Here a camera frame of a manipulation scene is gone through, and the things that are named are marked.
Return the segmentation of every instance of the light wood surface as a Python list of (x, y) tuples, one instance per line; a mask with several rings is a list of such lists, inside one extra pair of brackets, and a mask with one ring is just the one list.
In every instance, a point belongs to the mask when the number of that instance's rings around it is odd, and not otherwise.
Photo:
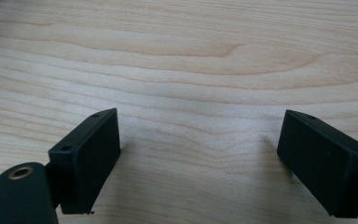
[(358, 139), (358, 0), (0, 0), (0, 174), (112, 107), (122, 155), (61, 223), (358, 223), (276, 155), (286, 109)]

